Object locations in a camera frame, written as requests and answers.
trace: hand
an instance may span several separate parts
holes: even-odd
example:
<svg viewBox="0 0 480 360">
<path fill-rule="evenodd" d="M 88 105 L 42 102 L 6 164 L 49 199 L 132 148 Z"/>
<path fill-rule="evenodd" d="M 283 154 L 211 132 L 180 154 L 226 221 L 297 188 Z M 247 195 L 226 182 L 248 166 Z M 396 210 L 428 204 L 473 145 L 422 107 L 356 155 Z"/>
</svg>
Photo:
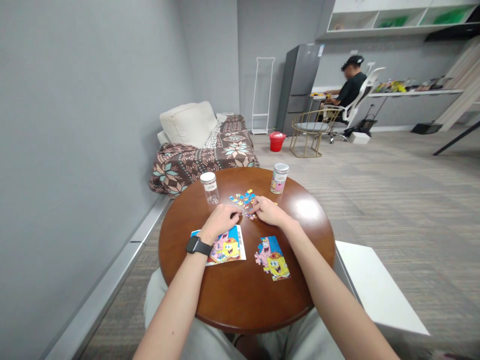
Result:
<svg viewBox="0 0 480 360">
<path fill-rule="evenodd" d="M 211 213 L 198 237 L 205 244 L 212 245 L 219 235 L 227 232 L 239 221 L 242 210 L 238 207 L 220 204 Z"/>
<path fill-rule="evenodd" d="M 251 215 L 254 213 L 256 213 L 260 220 L 278 227 L 292 220 L 285 211 L 265 196 L 256 196 L 253 200 L 253 207 L 248 214 Z"/>
</svg>

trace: black t-shirt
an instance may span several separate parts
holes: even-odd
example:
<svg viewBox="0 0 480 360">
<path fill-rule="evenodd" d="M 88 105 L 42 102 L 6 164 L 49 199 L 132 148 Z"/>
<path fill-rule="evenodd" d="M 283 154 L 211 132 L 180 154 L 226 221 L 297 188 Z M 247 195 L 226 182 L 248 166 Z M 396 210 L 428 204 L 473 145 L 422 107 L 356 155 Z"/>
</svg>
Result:
<svg viewBox="0 0 480 360">
<path fill-rule="evenodd" d="M 363 72 L 359 72 L 354 77 L 351 77 L 343 84 L 340 92 L 338 93 L 337 100 L 340 100 L 339 106 L 346 108 L 348 105 L 354 102 L 360 93 L 362 84 L 367 80 L 367 75 Z"/>
</svg>

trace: refrigerator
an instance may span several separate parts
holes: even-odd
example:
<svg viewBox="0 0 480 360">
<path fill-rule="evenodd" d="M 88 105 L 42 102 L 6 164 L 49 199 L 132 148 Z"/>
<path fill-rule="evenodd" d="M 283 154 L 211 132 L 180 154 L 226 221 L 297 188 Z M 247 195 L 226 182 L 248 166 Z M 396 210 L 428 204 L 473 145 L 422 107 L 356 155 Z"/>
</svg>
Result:
<svg viewBox="0 0 480 360">
<path fill-rule="evenodd" d="M 309 109 L 321 55 L 320 44 L 298 45 L 286 53 L 276 130 L 287 136 L 294 133 L 292 120 Z"/>
</svg>

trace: spongebob puzzle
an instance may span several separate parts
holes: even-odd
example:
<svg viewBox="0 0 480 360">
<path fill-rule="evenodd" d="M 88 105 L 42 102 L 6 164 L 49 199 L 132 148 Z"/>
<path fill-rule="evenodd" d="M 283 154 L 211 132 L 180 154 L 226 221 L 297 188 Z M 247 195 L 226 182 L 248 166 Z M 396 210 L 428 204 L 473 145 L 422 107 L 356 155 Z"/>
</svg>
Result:
<svg viewBox="0 0 480 360">
<path fill-rule="evenodd" d="M 197 235 L 199 231 L 192 231 L 191 236 Z M 240 225 L 235 225 L 214 241 L 205 266 L 246 259 L 242 230 Z"/>
<path fill-rule="evenodd" d="M 273 281 L 290 278 L 289 267 L 275 236 L 261 238 L 258 252 L 255 253 L 255 262 L 263 267 L 264 272 L 272 275 Z"/>
</svg>

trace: man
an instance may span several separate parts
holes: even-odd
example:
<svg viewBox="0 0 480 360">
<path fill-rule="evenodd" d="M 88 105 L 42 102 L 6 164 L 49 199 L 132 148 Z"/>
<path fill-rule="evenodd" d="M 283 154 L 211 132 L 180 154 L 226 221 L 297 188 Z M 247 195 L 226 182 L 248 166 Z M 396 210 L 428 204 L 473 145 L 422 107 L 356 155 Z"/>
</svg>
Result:
<svg viewBox="0 0 480 360">
<path fill-rule="evenodd" d="M 241 213 L 237 207 L 218 205 L 198 238 L 188 242 L 188 253 L 169 287 L 160 269 L 153 273 L 144 307 L 147 330 L 134 360 L 398 359 L 300 223 L 263 196 L 255 198 L 250 214 L 256 213 L 261 221 L 283 231 L 305 276 L 315 308 L 291 326 L 259 336 L 237 336 L 234 344 L 220 330 L 195 318 L 209 247 L 239 221 Z"/>
<path fill-rule="evenodd" d="M 326 91 L 326 94 L 338 94 L 338 97 L 327 98 L 325 100 L 325 104 L 346 108 L 348 105 L 354 102 L 359 95 L 362 84 L 367 79 L 367 76 L 360 69 L 360 66 L 364 60 L 365 59 L 361 55 L 350 56 L 346 63 L 341 67 L 341 71 L 343 71 L 343 75 L 346 78 L 346 83 L 340 90 Z"/>
</svg>

